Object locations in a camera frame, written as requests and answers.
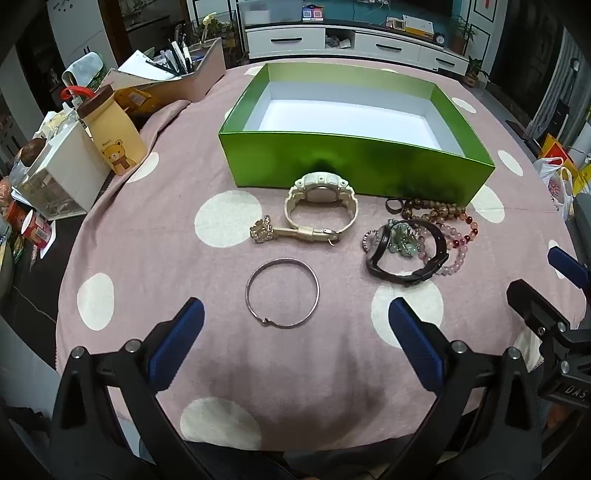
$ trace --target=bottle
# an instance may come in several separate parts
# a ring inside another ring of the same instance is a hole
[[[115,102],[111,85],[98,89],[77,111],[92,141],[117,175],[125,174],[144,159],[148,149],[133,122]]]

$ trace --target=storage drawer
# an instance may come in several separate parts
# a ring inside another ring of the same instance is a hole
[[[355,34],[356,52],[368,53],[386,60],[416,64],[420,50],[419,45],[396,38],[366,35],[364,33]]]
[[[247,31],[246,37],[251,58],[301,50],[324,50],[324,28],[272,28]]]
[[[467,60],[459,59],[458,57],[429,47],[421,47],[418,62],[421,67],[426,69],[444,69],[459,73],[460,75],[465,75],[466,69],[468,68]]]

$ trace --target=cardboard box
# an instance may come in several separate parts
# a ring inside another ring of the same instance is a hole
[[[223,57],[222,39],[214,38],[204,44],[196,44],[189,48],[191,55],[203,55],[197,69],[186,75],[172,80],[154,80],[138,77],[129,73],[111,69],[100,84],[111,85],[113,90],[126,87],[137,87],[154,95],[162,105],[168,105],[176,100],[203,100],[209,89],[226,73],[226,63]]]
[[[239,187],[329,171],[358,193],[465,206],[495,169],[437,85],[350,65],[266,64],[219,138]]]

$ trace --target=green box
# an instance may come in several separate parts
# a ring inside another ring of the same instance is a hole
[[[495,169],[434,83],[334,63],[267,63],[219,138],[239,187],[329,171],[360,194],[465,206]]]

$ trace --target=black ring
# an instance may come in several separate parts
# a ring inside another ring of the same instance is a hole
[[[394,209],[390,205],[388,205],[388,202],[399,202],[400,208]],[[397,215],[397,214],[401,213],[404,210],[405,205],[406,205],[406,200],[403,199],[402,197],[389,197],[386,199],[386,210],[389,213],[392,213],[392,215]]]

